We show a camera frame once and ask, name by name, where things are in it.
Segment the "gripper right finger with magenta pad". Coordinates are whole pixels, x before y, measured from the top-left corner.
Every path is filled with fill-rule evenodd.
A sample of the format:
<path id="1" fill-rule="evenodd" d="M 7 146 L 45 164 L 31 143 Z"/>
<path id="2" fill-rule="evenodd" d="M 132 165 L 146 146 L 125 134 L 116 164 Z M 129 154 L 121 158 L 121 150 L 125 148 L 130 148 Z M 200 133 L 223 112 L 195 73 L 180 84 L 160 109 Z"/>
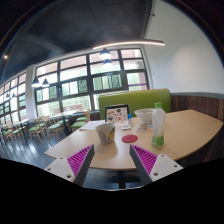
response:
<path id="1" fill-rule="evenodd" d="M 156 155 L 133 144 L 130 145 L 130 155 L 143 185 L 147 185 L 182 169 L 182 166 L 166 154 Z"/>

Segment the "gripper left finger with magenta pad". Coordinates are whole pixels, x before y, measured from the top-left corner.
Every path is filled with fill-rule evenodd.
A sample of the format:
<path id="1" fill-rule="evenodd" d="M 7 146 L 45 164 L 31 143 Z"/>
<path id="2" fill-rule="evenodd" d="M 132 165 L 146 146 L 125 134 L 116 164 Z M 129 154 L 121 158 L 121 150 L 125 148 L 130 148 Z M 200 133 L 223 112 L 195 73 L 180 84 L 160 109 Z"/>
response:
<path id="1" fill-rule="evenodd" d="M 91 144 L 69 157 L 59 156 L 46 171 L 82 186 L 94 155 L 94 145 Z"/>

